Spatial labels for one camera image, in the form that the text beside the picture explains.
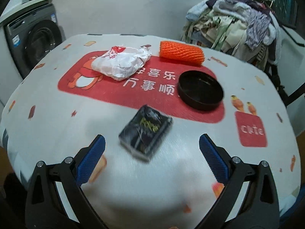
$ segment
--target orange mesh sleeve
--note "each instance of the orange mesh sleeve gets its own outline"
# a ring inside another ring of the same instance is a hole
[[[201,66],[204,61],[204,53],[199,47],[173,41],[160,42],[159,56],[167,59],[181,60],[197,66]]]

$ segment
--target printed tablecloth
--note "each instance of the printed tablecloth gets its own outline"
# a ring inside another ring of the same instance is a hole
[[[2,113],[0,143],[24,186],[35,164],[61,162],[106,139],[107,166],[82,189],[110,228],[193,229],[222,190],[199,150],[207,133],[217,146],[245,163],[271,166],[283,213],[300,187],[300,157],[286,108],[268,77],[254,66],[203,48],[202,67],[159,58],[155,36],[76,35],[51,51],[10,97]],[[112,46],[151,45],[151,59],[132,77],[115,81],[91,63]],[[179,75],[204,71],[222,85],[214,111],[196,111],[177,93]],[[133,158],[118,134],[144,104],[171,115],[173,125],[149,163]],[[58,185],[63,197],[63,190]],[[244,183],[228,219],[236,216]],[[68,215],[77,220],[67,199]]]

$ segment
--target black bowl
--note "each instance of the black bowl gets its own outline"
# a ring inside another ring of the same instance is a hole
[[[188,70],[180,75],[178,94],[190,107],[205,111],[217,108],[224,98],[219,82],[197,70]]]

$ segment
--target white plastic bag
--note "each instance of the white plastic bag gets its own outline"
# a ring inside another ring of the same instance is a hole
[[[114,80],[121,81],[143,67],[151,55],[152,53],[147,47],[136,49],[113,46],[103,56],[96,58],[91,67]]]

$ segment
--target red square print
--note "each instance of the red square print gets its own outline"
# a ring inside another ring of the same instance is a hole
[[[246,147],[267,147],[267,137],[260,117],[235,112],[240,143]]]
[[[91,68],[94,58],[105,52],[91,52],[83,56],[59,80],[58,89],[135,109],[147,104],[167,115],[187,120],[217,123],[224,118],[223,102],[213,111],[198,111],[186,105],[177,93],[177,82],[182,72],[199,70],[216,78],[210,69],[152,56],[129,79],[115,81]]]

